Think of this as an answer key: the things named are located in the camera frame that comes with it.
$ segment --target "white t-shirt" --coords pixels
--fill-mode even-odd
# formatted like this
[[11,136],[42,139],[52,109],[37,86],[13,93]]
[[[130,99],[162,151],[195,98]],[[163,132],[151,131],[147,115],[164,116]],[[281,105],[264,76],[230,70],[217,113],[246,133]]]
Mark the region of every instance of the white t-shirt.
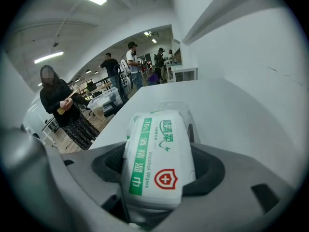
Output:
[[[128,52],[126,53],[126,61],[128,62],[129,60],[133,61],[133,62],[137,62],[137,56],[136,55],[132,55],[132,51],[128,50]],[[132,73],[134,72],[138,72],[140,69],[139,67],[135,66],[135,65],[129,65],[129,68],[131,70]]]

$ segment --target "black t-shirt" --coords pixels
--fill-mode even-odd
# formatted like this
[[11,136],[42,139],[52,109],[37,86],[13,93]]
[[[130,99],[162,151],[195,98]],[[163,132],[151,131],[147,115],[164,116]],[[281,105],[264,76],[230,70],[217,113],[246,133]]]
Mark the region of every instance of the black t-shirt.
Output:
[[105,67],[106,70],[107,70],[108,76],[111,77],[111,76],[117,75],[117,73],[113,72],[113,69],[114,69],[115,65],[117,65],[117,64],[118,64],[117,60],[111,58],[110,60],[105,60],[103,63],[101,63],[100,66],[101,66],[101,68]]
[[[80,111],[75,105],[72,105],[72,107],[62,115],[57,112],[57,109],[60,107],[60,101],[64,101],[71,93],[72,90],[62,79],[60,80],[58,89],[49,92],[43,88],[40,91],[40,98],[43,107],[49,114],[54,115],[59,127],[61,128],[76,121],[80,116]],[[71,98],[74,102],[77,102],[78,94],[74,94]]]

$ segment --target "white ceiling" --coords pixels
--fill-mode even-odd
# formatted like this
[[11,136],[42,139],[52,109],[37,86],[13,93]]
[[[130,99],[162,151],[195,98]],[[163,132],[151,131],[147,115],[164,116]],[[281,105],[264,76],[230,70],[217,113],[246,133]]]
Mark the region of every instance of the white ceiling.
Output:
[[[123,57],[124,54],[128,51],[127,44],[130,41],[134,41],[138,45],[137,55],[139,56],[139,53],[144,52],[145,49],[148,49],[154,45],[157,45],[157,48],[159,49],[161,43],[170,42],[173,38],[171,27],[151,29],[151,32],[153,35],[150,37],[147,37],[143,32],[141,32],[105,49],[95,58],[90,60],[86,65],[84,65],[74,78],[76,79],[77,77],[85,76],[87,79],[93,76],[95,71],[101,71],[101,69],[98,69],[98,66],[104,61],[105,54],[108,52],[112,55],[112,58],[120,61],[121,57]],[[86,70],[91,70],[91,73],[85,74]]]
[[[109,14],[154,2],[169,0],[107,0],[102,6],[87,0],[29,0],[11,25],[4,48],[22,78],[33,91],[37,91],[40,89],[38,84],[41,66],[53,66],[60,76],[68,72],[64,64],[66,52],[73,46],[82,44],[82,38],[101,23],[112,23],[108,21]],[[143,44],[143,41],[148,39],[140,35],[132,40]],[[57,42],[58,46],[53,47],[54,42]],[[117,46],[111,47],[110,52],[116,53],[118,47],[127,49],[126,44],[127,42],[123,42],[123,45],[116,44]],[[34,64],[35,59],[59,51],[64,51],[64,54]],[[98,56],[95,59],[100,62],[103,58]],[[88,64],[89,68],[92,68],[94,62]]]

